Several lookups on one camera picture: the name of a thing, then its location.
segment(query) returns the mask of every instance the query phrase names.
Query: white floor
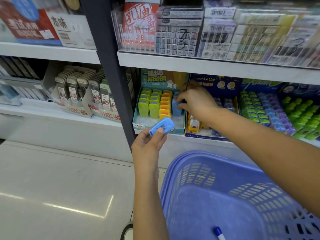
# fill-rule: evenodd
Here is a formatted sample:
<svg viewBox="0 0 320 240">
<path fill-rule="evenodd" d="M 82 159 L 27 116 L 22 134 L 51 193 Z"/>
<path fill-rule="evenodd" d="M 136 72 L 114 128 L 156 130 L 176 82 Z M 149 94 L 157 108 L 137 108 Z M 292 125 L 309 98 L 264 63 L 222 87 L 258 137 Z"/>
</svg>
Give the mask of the white floor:
<svg viewBox="0 0 320 240">
<path fill-rule="evenodd" d="M 159 173 L 159 189 L 165 173 Z M 119 240 L 132 218 L 129 162 L 5 141 L 0 145 L 4 240 Z"/>
</svg>

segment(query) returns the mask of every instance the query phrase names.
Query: hand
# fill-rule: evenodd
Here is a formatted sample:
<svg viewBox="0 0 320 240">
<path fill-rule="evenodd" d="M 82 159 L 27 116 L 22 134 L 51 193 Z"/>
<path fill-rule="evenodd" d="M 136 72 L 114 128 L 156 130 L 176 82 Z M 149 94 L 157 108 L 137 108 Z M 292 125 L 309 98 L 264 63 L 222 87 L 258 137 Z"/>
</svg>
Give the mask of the hand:
<svg viewBox="0 0 320 240">
<path fill-rule="evenodd" d="M 205 124 L 212 120 L 212 111 L 220 109 L 210 93 L 195 80 L 182 86 L 176 101 L 180 102 L 183 99 L 186 103 L 179 104 L 178 108 L 188 111 Z"/>
<path fill-rule="evenodd" d="M 167 140 L 159 128 L 153 137 L 149 134 L 150 129 L 145 129 L 134 140 L 131 149 L 134 164 L 135 177 L 143 180 L 155 179 L 158 182 L 158 160 L 159 151 Z"/>
</svg>

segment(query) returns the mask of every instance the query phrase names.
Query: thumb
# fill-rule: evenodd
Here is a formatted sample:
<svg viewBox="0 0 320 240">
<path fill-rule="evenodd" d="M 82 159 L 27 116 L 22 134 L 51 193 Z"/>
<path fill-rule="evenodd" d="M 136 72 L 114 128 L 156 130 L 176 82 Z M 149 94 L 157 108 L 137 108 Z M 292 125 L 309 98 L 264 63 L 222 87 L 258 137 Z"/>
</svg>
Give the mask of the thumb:
<svg viewBox="0 0 320 240">
<path fill-rule="evenodd" d="M 163 129 L 160 127 L 157 129 L 157 131 L 154 133 L 153 137 L 151 138 L 150 142 L 154 144 L 155 146 L 158 146 L 159 142 L 161 141 L 162 137 L 164 135 Z"/>
<path fill-rule="evenodd" d="M 188 104 L 186 104 L 186 103 L 178 104 L 178 105 L 177 105 L 177 108 L 178 108 L 178 109 L 184 109 L 184 110 L 188 111 Z"/>
</svg>

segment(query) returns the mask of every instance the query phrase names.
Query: red packaging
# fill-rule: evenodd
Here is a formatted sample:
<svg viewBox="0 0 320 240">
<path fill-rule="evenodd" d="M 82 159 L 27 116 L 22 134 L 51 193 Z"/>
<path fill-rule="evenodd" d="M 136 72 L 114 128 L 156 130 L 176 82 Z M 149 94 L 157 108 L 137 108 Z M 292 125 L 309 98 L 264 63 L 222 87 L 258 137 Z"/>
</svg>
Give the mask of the red packaging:
<svg viewBox="0 0 320 240">
<path fill-rule="evenodd" d="M 154 3 L 124 4 L 122 46 L 126 50 L 154 50 L 159 6 Z"/>
<path fill-rule="evenodd" d="M 20 43 L 61 46 L 45 9 L 36 5 L 37 0 L 0 0 L 0 18 Z"/>
</svg>

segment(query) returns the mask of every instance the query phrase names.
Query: black wheel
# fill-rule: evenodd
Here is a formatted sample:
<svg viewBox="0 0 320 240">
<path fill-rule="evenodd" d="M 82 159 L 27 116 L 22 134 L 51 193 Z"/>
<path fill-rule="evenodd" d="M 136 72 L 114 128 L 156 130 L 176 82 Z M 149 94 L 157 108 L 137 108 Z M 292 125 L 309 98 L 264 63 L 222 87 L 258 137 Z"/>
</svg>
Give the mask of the black wheel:
<svg viewBox="0 0 320 240">
<path fill-rule="evenodd" d="M 120 240 L 125 240 L 125 236 L 128 230 L 133 229 L 134 224 L 132 222 L 129 222 L 126 227 L 123 229 Z"/>
</svg>

